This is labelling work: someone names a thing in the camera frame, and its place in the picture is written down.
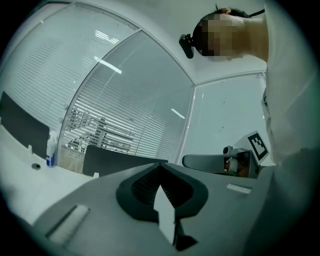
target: black mesh grille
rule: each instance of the black mesh grille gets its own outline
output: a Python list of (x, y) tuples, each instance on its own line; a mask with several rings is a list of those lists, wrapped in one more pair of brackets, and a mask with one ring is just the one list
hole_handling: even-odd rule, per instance
[(153, 208), (160, 185), (174, 208), (181, 206), (193, 196), (190, 184), (161, 165), (135, 181), (132, 193), (140, 202)]

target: ceiling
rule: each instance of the ceiling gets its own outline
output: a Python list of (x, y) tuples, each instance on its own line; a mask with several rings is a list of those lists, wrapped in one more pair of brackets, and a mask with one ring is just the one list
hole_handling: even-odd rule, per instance
[(262, 0), (84, 0), (119, 14), (158, 41), (199, 85), (233, 74), (261, 71), (266, 63), (253, 56), (230, 62), (210, 62), (197, 52), (188, 59), (179, 45), (182, 34), (192, 33), (201, 17), (219, 8), (232, 7), (248, 14), (264, 8)]

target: bottle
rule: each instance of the bottle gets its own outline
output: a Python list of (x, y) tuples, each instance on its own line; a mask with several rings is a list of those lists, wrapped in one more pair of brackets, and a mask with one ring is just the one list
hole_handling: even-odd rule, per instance
[(46, 144), (46, 165), (50, 168), (56, 165), (57, 133), (50, 131), (50, 138)]

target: dark hair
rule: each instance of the dark hair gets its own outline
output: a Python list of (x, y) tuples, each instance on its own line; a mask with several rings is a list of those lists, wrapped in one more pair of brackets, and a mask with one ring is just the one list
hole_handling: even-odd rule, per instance
[[(213, 56), (213, 52), (209, 52), (208, 50), (208, 35), (202, 32), (202, 26), (199, 25), (200, 23), (206, 22), (208, 17), (214, 14), (224, 14), (223, 9), (219, 9), (217, 5), (215, 5), (216, 10), (208, 15), (204, 16), (198, 25), (194, 28), (193, 35), (192, 35), (192, 44), (191, 46), (195, 47), (197, 50), (202, 50), (202, 55), (204, 56)], [(239, 10), (236, 8), (229, 8), (231, 10), (229, 15), (238, 16), (242, 18), (251, 18), (247, 13), (243, 10)]]

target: person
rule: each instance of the person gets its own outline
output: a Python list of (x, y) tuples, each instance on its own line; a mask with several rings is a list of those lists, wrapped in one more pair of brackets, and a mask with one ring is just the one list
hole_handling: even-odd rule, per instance
[[(320, 76), (294, 21), (274, 1), (266, 0), (264, 9), (263, 17), (251, 18), (238, 9), (217, 7), (196, 25), (189, 43), (212, 61), (252, 55), (267, 63), (261, 105), (270, 158), (278, 164), (286, 156), (320, 145)], [(248, 174), (238, 166), (240, 176)]]

